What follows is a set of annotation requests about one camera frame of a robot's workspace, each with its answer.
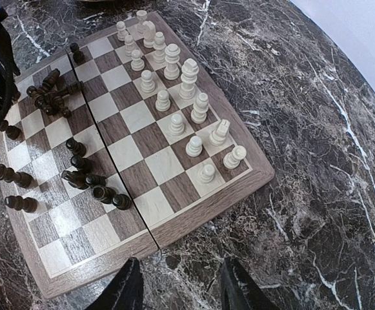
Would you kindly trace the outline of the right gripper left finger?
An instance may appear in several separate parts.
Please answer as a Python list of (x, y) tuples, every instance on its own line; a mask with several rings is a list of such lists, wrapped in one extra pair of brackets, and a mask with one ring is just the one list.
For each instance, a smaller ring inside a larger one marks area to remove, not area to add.
[(142, 309), (143, 284), (139, 260), (130, 257), (90, 309)]

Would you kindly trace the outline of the dark chess piece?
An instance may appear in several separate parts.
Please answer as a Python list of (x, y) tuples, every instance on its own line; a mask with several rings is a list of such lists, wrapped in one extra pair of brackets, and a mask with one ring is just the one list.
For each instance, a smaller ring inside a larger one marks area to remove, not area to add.
[(37, 210), (37, 200), (34, 198), (26, 197), (23, 198), (22, 196), (7, 196), (4, 199), (4, 204), (16, 211), (24, 210), (27, 213), (33, 213)]

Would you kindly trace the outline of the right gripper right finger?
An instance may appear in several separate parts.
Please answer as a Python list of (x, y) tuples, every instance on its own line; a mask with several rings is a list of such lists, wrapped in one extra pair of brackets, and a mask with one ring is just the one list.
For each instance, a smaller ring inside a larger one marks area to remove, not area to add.
[(222, 309), (276, 309), (237, 258), (227, 257), (221, 268)]

